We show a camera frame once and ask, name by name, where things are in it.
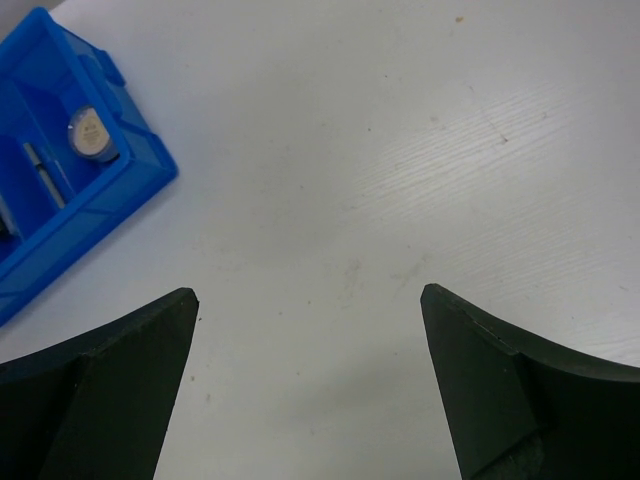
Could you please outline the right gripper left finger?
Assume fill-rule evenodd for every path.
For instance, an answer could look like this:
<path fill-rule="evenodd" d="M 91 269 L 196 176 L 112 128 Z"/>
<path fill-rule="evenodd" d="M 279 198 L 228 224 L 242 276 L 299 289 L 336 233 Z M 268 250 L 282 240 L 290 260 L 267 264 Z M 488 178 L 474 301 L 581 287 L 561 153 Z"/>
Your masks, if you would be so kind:
<path fill-rule="evenodd" d="M 199 301 L 179 288 L 1 366 L 4 479 L 151 479 Z"/>

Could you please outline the clear tube black cap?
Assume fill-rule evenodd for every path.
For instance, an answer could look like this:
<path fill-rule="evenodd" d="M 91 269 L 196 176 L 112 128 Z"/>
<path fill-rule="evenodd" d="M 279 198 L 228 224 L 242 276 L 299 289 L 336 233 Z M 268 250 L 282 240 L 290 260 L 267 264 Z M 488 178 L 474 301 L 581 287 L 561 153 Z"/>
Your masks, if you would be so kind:
<path fill-rule="evenodd" d="M 0 225 L 2 236 L 13 235 L 14 228 L 12 225 L 11 215 L 4 200 L 0 201 Z"/>

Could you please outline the pink makeup brush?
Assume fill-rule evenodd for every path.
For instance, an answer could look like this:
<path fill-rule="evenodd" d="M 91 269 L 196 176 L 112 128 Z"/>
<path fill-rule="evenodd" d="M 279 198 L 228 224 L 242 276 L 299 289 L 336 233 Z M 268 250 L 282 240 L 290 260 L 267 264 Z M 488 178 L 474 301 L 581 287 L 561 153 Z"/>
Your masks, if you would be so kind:
<path fill-rule="evenodd" d="M 59 163 L 58 160 L 53 161 L 53 166 L 56 171 L 56 178 L 59 183 L 60 189 L 64 191 L 64 195 L 67 198 L 72 198 L 75 195 L 75 191 L 73 189 L 73 186 L 69 182 L 63 166 Z"/>

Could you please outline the houndstooth pattern pencil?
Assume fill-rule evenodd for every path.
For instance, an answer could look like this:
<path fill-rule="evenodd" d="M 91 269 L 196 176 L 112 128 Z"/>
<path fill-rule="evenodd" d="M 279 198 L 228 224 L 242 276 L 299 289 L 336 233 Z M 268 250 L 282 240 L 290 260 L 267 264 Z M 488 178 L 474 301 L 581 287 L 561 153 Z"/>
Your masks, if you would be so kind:
<path fill-rule="evenodd" d="M 24 143 L 23 149 L 25 150 L 34 168 L 38 172 L 42 183 L 45 185 L 57 208 L 63 209 L 66 205 L 66 202 L 52 177 L 50 176 L 44 162 L 41 160 L 40 156 L 37 154 L 36 150 L 30 143 Z"/>

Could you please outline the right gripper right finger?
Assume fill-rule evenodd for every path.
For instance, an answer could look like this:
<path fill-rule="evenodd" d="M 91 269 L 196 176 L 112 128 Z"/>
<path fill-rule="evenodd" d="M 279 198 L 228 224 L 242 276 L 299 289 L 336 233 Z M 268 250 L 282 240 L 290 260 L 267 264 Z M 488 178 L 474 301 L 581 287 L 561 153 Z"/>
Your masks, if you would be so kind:
<path fill-rule="evenodd" d="M 437 284 L 421 308 L 462 478 L 638 478 L 638 368 L 554 343 Z"/>

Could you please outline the blue plastic organizer tray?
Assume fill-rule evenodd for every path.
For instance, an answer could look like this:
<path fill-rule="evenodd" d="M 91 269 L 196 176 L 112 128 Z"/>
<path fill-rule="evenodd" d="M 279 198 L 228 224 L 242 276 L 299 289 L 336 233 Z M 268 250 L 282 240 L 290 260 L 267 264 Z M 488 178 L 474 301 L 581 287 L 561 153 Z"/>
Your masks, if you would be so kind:
<path fill-rule="evenodd" d="M 118 151 L 108 163 L 71 148 L 67 127 L 93 106 Z M 30 143 L 66 205 L 58 209 L 23 149 Z M 53 161 L 73 186 L 67 198 Z M 151 130 L 109 54 L 33 9 L 1 44 L 1 200 L 14 228 L 1 235 L 1 318 L 10 320 L 129 215 L 173 180 L 177 165 Z"/>

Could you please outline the round compact case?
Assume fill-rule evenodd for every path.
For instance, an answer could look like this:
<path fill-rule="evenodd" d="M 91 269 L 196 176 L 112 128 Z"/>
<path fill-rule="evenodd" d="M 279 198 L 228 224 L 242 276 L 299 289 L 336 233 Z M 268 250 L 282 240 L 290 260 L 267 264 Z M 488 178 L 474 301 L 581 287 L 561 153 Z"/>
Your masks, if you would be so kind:
<path fill-rule="evenodd" d="M 119 157 L 119 151 L 93 106 L 75 112 L 67 127 L 71 148 L 80 157 L 98 163 L 108 163 Z"/>

